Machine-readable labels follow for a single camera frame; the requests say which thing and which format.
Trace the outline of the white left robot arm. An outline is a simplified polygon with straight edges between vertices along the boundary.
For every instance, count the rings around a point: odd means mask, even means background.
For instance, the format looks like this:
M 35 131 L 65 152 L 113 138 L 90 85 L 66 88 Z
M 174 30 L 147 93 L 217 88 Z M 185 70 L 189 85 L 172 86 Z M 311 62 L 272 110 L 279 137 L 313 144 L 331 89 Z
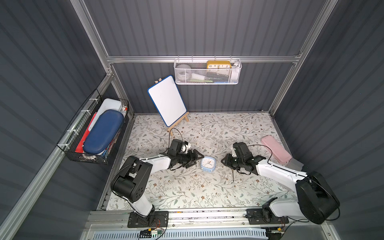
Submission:
M 188 169 L 197 164 L 204 155 L 191 149 L 191 144 L 174 139 L 165 152 L 151 158 L 130 156 L 110 183 L 113 194 L 127 201 L 140 217 L 147 217 L 155 207 L 145 196 L 145 189 L 152 174 L 179 168 Z

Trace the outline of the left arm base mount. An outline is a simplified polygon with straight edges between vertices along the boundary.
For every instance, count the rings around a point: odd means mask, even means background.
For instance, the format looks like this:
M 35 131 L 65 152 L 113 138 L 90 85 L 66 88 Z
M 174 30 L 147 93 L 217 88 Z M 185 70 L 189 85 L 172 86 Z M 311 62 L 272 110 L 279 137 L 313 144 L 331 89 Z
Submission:
M 168 211 L 155 211 L 151 212 L 148 216 L 143 217 L 136 212 L 129 215 L 127 227 L 133 228 L 165 228 L 168 226 L 169 212 Z

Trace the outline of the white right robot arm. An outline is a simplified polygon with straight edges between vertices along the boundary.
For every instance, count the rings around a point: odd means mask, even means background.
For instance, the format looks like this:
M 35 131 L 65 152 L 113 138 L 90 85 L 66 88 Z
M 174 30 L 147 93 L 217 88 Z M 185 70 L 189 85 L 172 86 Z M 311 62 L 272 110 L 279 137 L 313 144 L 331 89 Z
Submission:
M 296 195 L 292 198 L 273 197 L 262 205 L 261 217 L 266 223 L 290 217 L 302 217 L 320 225 L 332 221 L 331 215 L 341 216 L 340 201 L 325 178 L 318 172 L 301 172 L 271 162 L 270 158 L 254 156 L 249 146 L 234 143 L 232 152 L 221 160 L 226 167 L 245 175 L 266 177 L 281 184 Z

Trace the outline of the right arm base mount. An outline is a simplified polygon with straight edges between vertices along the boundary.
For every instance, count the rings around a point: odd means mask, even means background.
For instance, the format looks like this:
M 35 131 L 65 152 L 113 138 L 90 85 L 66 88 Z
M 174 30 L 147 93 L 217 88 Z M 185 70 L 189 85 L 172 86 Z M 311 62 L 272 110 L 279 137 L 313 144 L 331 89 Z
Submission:
M 269 207 L 247 209 L 245 218 L 248 219 L 250 225 L 278 224 L 285 226 L 289 223 L 289 219 L 287 217 L 275 216 Z

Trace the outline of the light blue alarm clock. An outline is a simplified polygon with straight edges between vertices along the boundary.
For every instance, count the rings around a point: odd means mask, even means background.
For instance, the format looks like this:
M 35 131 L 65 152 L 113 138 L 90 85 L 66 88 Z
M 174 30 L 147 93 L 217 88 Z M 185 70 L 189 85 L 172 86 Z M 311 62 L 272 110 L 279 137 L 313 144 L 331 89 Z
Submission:
M 214 172 L 216 169 L 216 159 L 213 157 L 204 157 L 201 159 L 201 169 L 208 173 Z

